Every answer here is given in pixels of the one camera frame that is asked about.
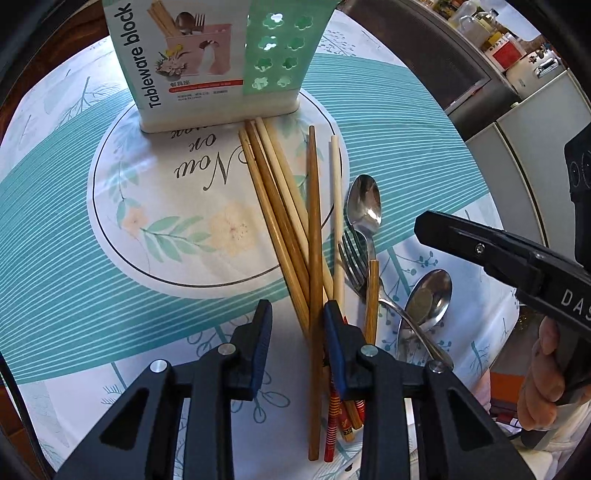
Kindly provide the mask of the right hand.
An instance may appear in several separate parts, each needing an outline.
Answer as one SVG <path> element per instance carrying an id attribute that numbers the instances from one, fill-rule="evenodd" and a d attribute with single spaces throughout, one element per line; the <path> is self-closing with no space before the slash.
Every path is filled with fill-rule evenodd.
<path id="1" fill-rule="evenodd" d="M 559 341 L 556 322 L 545 317 L 532 348 L 530 366 L 517 403 L 518 420 L 527 431 L 547 428 L 556 420 L 556 401 L 565 390 L 564 377 L 554 357 Z"/>

